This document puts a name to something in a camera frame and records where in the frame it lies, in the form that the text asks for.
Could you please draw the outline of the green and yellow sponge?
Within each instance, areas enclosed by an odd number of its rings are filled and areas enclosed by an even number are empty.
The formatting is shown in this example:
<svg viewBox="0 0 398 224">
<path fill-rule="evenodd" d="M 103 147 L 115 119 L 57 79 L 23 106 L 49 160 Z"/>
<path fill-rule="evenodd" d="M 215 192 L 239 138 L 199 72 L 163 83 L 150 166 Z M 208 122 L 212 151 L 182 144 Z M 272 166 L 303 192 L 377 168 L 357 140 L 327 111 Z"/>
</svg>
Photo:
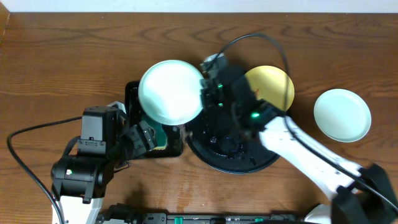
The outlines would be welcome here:
<svg viewBox="0 0 398 224">
<path fill-rule="evenodd" d="M 154 148 L 155 150 L 164 150 L 167 147 L 167 135 L 165 131 L 162 128 L 162 125 L 156 121 L 154 121 L 152 118 L 150 118 L 148 115 L 143 115 L 142 119 L 147 122 L 147 124 L 152 127 L 152 129 L 155 131 L 154 137 L 157 143 L 157 146 Z"/>
</svg>

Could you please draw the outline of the light blue plate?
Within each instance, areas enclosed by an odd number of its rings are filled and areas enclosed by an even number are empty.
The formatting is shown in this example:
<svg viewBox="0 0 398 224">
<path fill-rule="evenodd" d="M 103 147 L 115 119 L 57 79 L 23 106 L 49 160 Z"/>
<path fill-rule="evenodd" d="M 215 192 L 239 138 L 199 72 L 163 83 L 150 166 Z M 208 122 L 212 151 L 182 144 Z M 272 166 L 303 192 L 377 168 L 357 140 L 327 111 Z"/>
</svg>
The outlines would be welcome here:
<svg viewBox="0 0 398 224">
<path fill-rule="evenodd" d="M 182 60 L 165 60 L 149 68 L 139 82 L 138 97 L 154 121 L 169 126 L 185 124 L 202 111 L 198 69 Z"/>
<path fill-rule="evenodd" d="M 366 102 L 345 89 L 322 93 L 315 102 L 313 115 L 319 129 L 339 142 L 359 141 L 367 135 L 372 123 Z"/>
</svg>

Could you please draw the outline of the yellow plate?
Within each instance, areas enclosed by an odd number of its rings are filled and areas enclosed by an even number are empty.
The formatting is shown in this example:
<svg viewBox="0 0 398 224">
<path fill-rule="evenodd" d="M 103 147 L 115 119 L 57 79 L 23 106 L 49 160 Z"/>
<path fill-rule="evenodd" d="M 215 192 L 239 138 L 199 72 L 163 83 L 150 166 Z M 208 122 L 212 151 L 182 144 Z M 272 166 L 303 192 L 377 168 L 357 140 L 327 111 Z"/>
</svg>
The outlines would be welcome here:
<svg viewBox="0 0 398 224">
<path fill-rule="evenodd" d="M 280 68 L 270 65 L 258 66 L 246 72 L 245 77 L 258 100 L 266 100 L 284 111 L 292 105 L 294 84 Z"/>
</svg>

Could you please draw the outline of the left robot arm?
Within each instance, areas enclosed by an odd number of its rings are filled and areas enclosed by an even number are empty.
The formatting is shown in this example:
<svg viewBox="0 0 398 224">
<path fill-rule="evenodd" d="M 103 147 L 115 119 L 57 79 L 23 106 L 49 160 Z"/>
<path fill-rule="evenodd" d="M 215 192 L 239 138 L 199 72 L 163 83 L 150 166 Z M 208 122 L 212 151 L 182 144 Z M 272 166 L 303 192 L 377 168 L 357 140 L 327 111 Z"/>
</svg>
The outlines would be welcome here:
<svg viewBox="0 0 398 224">
<path fill-rule="evenodd" d="M 54 223 L 95 223 L 106 186 L 131 160 L 153 150 L 155 131 L 146 121 L 134 126 L 83 119 L 75 155 L 66 150 L 51 171 Z"/>
</svg>

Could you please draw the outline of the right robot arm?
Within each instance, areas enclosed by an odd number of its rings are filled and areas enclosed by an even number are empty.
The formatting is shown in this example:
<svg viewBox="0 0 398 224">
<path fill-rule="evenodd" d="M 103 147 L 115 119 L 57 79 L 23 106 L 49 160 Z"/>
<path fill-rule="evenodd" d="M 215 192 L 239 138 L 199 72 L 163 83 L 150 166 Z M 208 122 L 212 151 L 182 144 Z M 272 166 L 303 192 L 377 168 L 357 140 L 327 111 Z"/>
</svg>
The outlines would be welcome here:
<svg viewBox="0 0 398 224">
<path fill-rule="evenodd" d="M 246 138 L 261 144 L 306 175 L 328 197 L 304 223 L 393 223 L 397 197 L 384 169 L 363 168 L 302 131 L 287 114 L 294 88 L 287 72 L 273 66 L 245 71 L 241 67 L 206 68 L 204 109 L 228 112 Z"/>
</svg>

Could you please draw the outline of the black rectangular water tray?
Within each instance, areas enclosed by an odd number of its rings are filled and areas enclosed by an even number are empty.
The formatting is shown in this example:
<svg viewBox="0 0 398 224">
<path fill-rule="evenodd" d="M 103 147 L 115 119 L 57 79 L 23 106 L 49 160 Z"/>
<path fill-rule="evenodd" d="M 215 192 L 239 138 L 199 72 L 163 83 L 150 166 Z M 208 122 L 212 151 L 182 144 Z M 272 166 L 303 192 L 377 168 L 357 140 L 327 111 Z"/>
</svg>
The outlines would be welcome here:
<svg viewBox="0 0 398 224">
<path fill-rule="evenodd" d="M 129 117 L 130 127 L 142 121 L 142 116 L 146 113 L 139 102 L 138 90 L 140 81 L 132 81 L 126 84 L 124 104 Z M 162 128 L 167 135 L 167 147 L 164 150 L 153 150 L 143 159 L 156 159 L 164 157 L 178 157 L 183 152 L 183 141 L 178 126 L 168 126 L 162 124 Z"/>
</svg>

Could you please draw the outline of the round black serving tray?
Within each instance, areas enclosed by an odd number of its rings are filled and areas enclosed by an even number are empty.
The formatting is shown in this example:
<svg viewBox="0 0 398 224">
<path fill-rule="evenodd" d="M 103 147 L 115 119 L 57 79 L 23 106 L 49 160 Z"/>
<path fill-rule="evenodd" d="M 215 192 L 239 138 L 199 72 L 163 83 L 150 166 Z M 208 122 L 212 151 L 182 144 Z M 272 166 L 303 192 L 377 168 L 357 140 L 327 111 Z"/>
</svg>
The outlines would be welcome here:
<svg viewBox="0 0 398 224">
<path fill-rule="evenodd" d="M 258 100 L 246 79 L 246 101 L 234 102 L 229 108 L 203 108 L 187 123 L 190 135 L 186 140 L 190 149 L 216 170 L 231 174 L 257 172 L 279 158 L 262 145 L 259 134 L 268 122 L 284 113 L 266 100 Z"/>
</svg>

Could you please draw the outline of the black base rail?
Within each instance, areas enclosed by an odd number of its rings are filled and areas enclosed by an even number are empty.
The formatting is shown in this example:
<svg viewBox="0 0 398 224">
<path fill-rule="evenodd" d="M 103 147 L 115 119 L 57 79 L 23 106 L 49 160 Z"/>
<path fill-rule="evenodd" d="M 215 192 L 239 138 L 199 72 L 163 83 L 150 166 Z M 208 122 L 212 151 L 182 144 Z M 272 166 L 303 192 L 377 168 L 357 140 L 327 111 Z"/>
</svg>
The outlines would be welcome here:
<svg viewBox="0 0 398 224">
<path fill-rule="evenodd" d="M 98 215 L 96 224 L 260 224 L 303 223 L 293 214 L 228 215 L 187 213 L 142 213 L 129 205 L 116 204 Z"/>
</svg>

